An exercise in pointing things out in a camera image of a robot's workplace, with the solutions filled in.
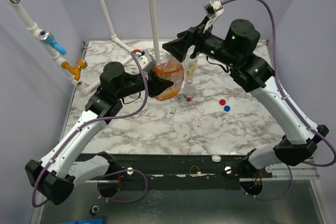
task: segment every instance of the marble tabletop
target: marble tabletop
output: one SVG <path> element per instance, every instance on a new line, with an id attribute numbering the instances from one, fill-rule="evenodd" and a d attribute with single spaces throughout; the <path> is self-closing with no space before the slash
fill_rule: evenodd
<path id="1" fill-rule="evenodd" d="M 154 54 L 152 41 L 125 43 L 131 48 Z M 269 62 L 265 41 L 258 43 L 254 53 Z M 127 56 L 124 49 L 111 41 L 91 41 L 85 57 L 88 67 L 82 72 L 81 81 L 86 85 L 92 84 L 106 63 L 122 61 Z M 125 70 L 138 73 L 133 61 L 125 66 Z M 193 101 L 186 102 L 181 92 L 166 101 L 149 98 L 139 114 L 111 121 L 83 153 L 244 155 L 253 148 L 281 140 L 284 133 L 268 111 L 245 93 L 229 74 L 208 64 L 202 55 L 194 83 L 196 96 Z M 79 92 L 75 93 L 65 133 L 76 122 L 92 94 L 82 97 Z M 220 99 L 225 99 L 231 107 L 229 112 L 223 110 Z M 135 111 L 142 101 L 140 98 L 124 105 L 118 115 Z"/>

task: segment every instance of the purple cable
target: purple cable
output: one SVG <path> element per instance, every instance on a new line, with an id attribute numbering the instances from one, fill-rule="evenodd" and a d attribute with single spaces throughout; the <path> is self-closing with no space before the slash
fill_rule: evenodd
<path id="1" fill-rule="evenodd" d="M 289 186 L 288 186 L 287 190 L 285 191 L 285 193 L 280 195 L 280 196 L 273 197 L 273 198 L 262 198 L 262 197 L 258 197 L 258 196 L 248 194 L 243 188 L 241 190 L 246 194 L 246 196 L 248 196 L 250 198 L 253 198 L 253 199 L 259 199 L 259 200 L 264 200 L 264 201 L 282 199 L 282 198 L 284 198 L 284 196 L 289 194 L 289 192 L 291 191 L 291 189 L 293 187 L 293 174 L 292 174 L 292 171 L 290 170 L 289 166 L 287 166 L 287 168 L 288 168 L 288 171 L 289 171 L 290 182 L 289 182 Z"/>
<path id="2" fill-rule="evenodd" d="M 113 176 L 113 175 L 116 175 L 116 174 L 119 174 L 119 173 L 126 173 L 126 172 L 131 172 L 131 171 L 136 172 L 136 173 L 139 173 L 139 174 L 144 178 L 144 180 L 145 180 L 146 185 L 145 185 L 145 190 L 143 191 L 142 195 L 140 195 L 138 198 L 136 198 L 136 199 L 132 199 L 132 200 L 109 199 L 109 198 L 104 198 L 104 197 L 102 197 L 102 196 L 101 196 L 101 193 L 100 193 L 100 190 L 99 190 L 99 188 L 97 187 L 97 191 L 98 191 L 98 193 L 100 194 L 100 196 L 101 196 L 103 199 L 107 199 L 108 201 L 111 201 L 111 202 L 117 202 L 117 203 L 134 203 L 134 202 L 136 202 L 136 201 L 142 199 L 142 198 L 146 195 L 146 193 L 147 193 L 147 189 L 148 189 L 148 181 L 147 181 L 146 176 L 145 176 L 141 171 L 139 171 L 139 170 L 119 170 L 119 171 L 117 171 L 117 172 L 110 173 L 110 174 L 105 174 L 105 175 L 100 176 L 100 177 L 101 177 L 101 178 L 104 178 L 104 177 Z"/>
<path id="3" fill-rule="evenodd" d="M 106 116 L 105 118 L 96 118 L 96 119 L 93 119 L 93 120 L 90 120 L 84 124 L 82 124 L 81 126 L 78 127 L 77 130 L 75 130 L 65 141 L 64 143 L 61 145 L 61 147 L 57 150 L 57 152 L 55 152 L 55 154 L 51 157 L 51 161 L 54 161 L 55 158 L 58 156 L 58 154 L 60 154 L 60 152 L 64 149 L 65 146 L 67 146 L 67 144 L 72 140 L 72 138 L 78 133 L 80 132 L 83 128 L 85 128 L 87 125 L 91 124 L 91 123 L 95 123 L 95 122 L 99 122 L 99 121 L 102 121 L 102 120 L 113 120 L 113 119 L 124 119 L 124 118 L 129 118 L 131 116 L 134 116 L 136 114 L 138 114 L 146 105 L 147 103 L 147 99 L 148 99 L 148 85 L 147 85 L 147 80 L 146 80 L 146 77 L 144 75 L 144 72 L 134 54 L 134 51 L 130 52 L 133 60 L 135 61 L 135 64 L 136 66 L 138 67 L 139 69 L 139 72 L 140 72 L 140 75 L 142 77 L 142 80 L 143 80 L 143 83 L 144 83 L 144 87 L 145 87 L 145 97 L 143 99 L 143 103 L 141 104 L 140 108 L 138 108 L 136 111 L 128 114 L 128 115 L 119 115 L 119 116 Z M 33 194 L 31 196 L 31 203 L 32 203 L 32 206 L 37 208 L 37 207 L 41 207 L 43 206 L 45 203 L 48 202 L 48 199 L 46 199 L 45 201 L 43 201 L 42 203 L 40 204 L 36 204 L 35 202 L 35 197 L 36 197 L 36 192 L 37 192 L 37 187 L 38 187 L 38 184 L 40 183 L 45 171 L 48 169 L 48 167 L 51 165 L 50 162 L 48 162 L 46 164 L 46 166 L 42 169 L 42 171 L 40 172 L 40 174 L 38 175 L 36 181 L 35 181 L 35 185 L 34 185 L 34 189 L 33 189 Z"/>
<path id="4" fill-rule="evenodd" d="M 230 2 L 233 2 L 233 1 L 236 1 L 236 0 L 225 0 L 225 1 L 222 1 L 221 4 L 222 5 L 225 5 L 227 3 L 230 3 Z M 307 164 L 307 165 L 312 165 L 312 166 L 318 166 L 318 167 L 328 167 L 328 166 L 331 166 L 333 164 L 336 163 L 336 150 L 335 148 L 332 146 L 332 144 L 324 137 L 321 135 L 321 133 L 319 133 L 318 131 L 314 130 L 311 128 L 310 124 L 306 121 L 305 118 L 303 118 L 303 116 L 300 114 L 300 112 L 295 108 L 295 106 L 293 105 L 293 103 L 288 99 L 288 97 L 286 96 L 286 93 L 280 83 L 280 80 L 279 80 L 279 71 L 278 71 L 278 67 L 277 67 L 277 64 L 278 64 L 278 57 L 277 57 L 277 40 L 276 40 L 276 27 L 275 27 L 275 21 L 274 21 L 274 17 L 273 17 L 273 13 L 270 9 L 270 7 L 268 6 L 268 4 L 264 1 L 264 0 L 256 0 L 256 1 L 259 1 L 261 2 L 267 9 L 267 12 L 269 14 L 269 17 L 271 19 L 271 24 L 272 24 L 272 36 L 273 36 L 273 56 L 274 56 L 274 71 L 275 71 L 275 81 L 276 81 L 276 84 L 277 84 L 277 87 L 282 95 L 282 97 L 284 98 L 284 100 L 287 102 L 288 106 L 294 111 L 294 114 L 302 121 L 302 123 L 307 127 L 307 129 L 309 129 L 310 131 L 312 131 L 315 135 L 317 135 L 319 138 L 321 138 L 327 145 L 328 147 L 330 148 L 330 150 L 333 152 L 334 154 L 334 159 L 333 161 L 327 163 L 327 164 L 315 164 L 315 163 L 312 163 L 312 162 L 307 162 L 307 161 L 304 161 L 303 163 L 304 164 Z"/>

